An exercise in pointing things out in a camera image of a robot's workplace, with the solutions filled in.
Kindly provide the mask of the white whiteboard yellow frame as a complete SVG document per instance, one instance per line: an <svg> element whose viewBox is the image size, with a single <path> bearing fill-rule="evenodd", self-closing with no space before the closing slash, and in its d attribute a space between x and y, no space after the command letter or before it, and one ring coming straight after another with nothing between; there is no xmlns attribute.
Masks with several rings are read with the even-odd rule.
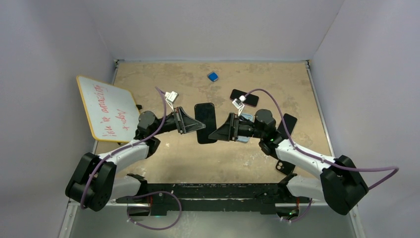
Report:
<svg viewBox="0 0 420 238"><path fill-rule="evenodd" d="M131 92L82 75L76 81L93 138L131 141L140 115Z"/></svg>

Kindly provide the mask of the black phone right side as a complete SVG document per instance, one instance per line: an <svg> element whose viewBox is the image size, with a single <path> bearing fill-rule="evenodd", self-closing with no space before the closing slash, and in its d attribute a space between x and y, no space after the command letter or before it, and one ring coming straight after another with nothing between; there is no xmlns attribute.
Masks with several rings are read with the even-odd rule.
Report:
<svg viewBox="0 0 420 238"><path fill-rule="evenodd" d="M280 133L280 135L282 136L283 139L288 139L289 136L285 130L285 127L287 128L287 131L289 132L289 135L292 134L293 129L297 123L297 118L290 115L290 114L284 114L283 115L283 119L280 122L277 131Z"/></svg>

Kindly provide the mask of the blue eraser block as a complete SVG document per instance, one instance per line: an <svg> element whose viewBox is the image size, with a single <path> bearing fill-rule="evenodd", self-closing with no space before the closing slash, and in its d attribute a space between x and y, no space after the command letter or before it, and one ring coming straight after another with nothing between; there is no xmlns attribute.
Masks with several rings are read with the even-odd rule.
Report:
<svg viewBox="0 0 420 238"><path fill-rule="evenodd" d="M215 72L209 73L207 75L207 78L212 82L216 82L219 79L218 75Z"/></svg>

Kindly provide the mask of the black phone near top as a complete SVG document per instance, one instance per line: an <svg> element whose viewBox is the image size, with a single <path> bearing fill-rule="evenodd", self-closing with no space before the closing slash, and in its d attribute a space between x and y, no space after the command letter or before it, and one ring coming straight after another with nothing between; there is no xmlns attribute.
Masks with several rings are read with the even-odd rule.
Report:
<svg viewBox="0 0 420 238"><path fill-rule="evenodd" d="M245 94L246 94L246 92L244 92L244 91L233 89L230 96L229 96L229 99L233 101L235 99L239 99L240 96L245 96ZM260 99L259 96L256 96L254 94L250 94L250 95L246 96L245 98L246 99L244 101L244 104L246 106L250 106L250 107L254 107L254 108L258 105L258 102L259 102L259 99Z"/></svg>

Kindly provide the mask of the light blue phone case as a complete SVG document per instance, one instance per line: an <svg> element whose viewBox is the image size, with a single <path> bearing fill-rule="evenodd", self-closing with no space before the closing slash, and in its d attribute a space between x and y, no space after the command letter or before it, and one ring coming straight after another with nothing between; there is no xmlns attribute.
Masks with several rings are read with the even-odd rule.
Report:
<svg viewBox="0 0 420 238"><path fill-rule="evenodd" d="M240 119L240 121L249 120L249 121L253 122L253 119L254 119L253 115L246 114L246 113L241 113L241 116L243 117L243 119ZM238 139L236 141L241 142L241 143L248 143L249 140L250 140L249 137L238 136Z"/></svg>

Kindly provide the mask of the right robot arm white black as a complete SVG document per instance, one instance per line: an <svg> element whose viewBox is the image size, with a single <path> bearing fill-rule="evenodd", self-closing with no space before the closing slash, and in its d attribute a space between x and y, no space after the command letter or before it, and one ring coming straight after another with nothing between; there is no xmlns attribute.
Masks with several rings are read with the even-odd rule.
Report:
<svg viewBox="0 0 420 238"><path fill-rule="evenodd" d="M284 129L276 127L271 111L258 110L253 121L230 113L226 122L209 134L211 140L236 141L238 137L258 138L261 150L286 166L278 188L285 202L295 197L324 201L340 215L346 215L369 192L369 188L347 156L334 158L292 144Z"/></svg>

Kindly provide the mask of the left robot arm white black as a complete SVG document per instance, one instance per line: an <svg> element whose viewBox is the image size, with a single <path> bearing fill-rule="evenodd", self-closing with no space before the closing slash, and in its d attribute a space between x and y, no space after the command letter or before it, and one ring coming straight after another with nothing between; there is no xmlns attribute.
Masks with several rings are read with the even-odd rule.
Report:
<svg viewBox="0 0 420 238"><path fill-rule="evenodd" d="M182 107L176 107L162 118L151 111L144 111L139 115L133 140L107 153L86 153L82 156L66 186L65 195L79 202L82 209L93 211L100 211L110 200L126 196L141 203L148 196L147 188L142 186L143 178L126 175L117 179L116 174L135 162L151 157L160 145L156 135L174 130L186 134L205 128L205 123L187 115Z"/></svg>

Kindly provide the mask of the black phone with camera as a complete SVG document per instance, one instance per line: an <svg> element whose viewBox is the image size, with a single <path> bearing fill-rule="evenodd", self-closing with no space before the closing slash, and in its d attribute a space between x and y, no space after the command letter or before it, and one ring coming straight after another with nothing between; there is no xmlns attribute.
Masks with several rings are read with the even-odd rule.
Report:
<svg viewBox="0 0 420 238"><path fill-rule="evenodd" d="M195 119L205 124L204 129L197 130L199 144L212 144L216 140L209 139L209 135L216 130L215 107L213 103L199 103L194 106Z"/></svg>

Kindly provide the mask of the black phone case right edge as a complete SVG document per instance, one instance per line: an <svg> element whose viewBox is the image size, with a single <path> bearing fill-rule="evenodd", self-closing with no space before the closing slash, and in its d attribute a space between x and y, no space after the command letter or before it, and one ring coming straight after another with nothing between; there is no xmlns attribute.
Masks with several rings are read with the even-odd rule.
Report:
<svg viewBox="0 0 420 238"><path fill-rule="evenodd" d="M276 168L277 171L279 171L280 173L287 176L287 175L292 174L294 172L295 165L279 159L279 160L277 160L277 164L276 164L275 168Z"/></svg>

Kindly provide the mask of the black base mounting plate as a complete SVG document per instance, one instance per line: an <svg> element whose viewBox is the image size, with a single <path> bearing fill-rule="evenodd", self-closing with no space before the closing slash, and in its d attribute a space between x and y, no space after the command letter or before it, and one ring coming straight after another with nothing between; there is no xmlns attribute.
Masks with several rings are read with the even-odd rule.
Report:
<svg viewBox="0 0 420 238"><path fill-rule="evenodd" d="M297 203L281 183L149 183L141 188L146 198L118 198L117 203L149 203L152 216L165 216L168 211L259 212L262 215L287 215Z"/></svg>

